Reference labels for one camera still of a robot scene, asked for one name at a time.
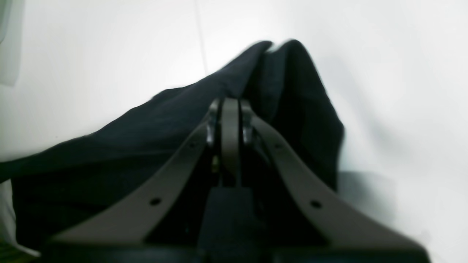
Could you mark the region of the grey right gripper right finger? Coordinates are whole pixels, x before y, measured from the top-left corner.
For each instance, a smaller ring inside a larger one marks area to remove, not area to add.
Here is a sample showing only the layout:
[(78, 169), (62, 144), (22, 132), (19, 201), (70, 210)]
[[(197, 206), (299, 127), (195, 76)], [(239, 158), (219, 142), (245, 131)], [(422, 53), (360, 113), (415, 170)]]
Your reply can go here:
[(302, 215), (339, 250), (419, 251), (418, 243), (346, 204), (299, 158), (283, 136), (240, 102), (244, 125), (261, 138), (269, 161)]

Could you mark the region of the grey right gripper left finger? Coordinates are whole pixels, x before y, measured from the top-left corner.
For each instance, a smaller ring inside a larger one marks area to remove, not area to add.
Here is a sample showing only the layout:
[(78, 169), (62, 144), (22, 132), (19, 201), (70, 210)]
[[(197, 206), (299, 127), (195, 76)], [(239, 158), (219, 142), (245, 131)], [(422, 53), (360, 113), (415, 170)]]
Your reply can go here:
[(145, 183), (102, 213), (59, 233), (52, 242), (70, 245), (142, 244), (177, 202), (205, 149), (214, 144), (220, 105), (220, 99), (212, 102), (202, 122)]

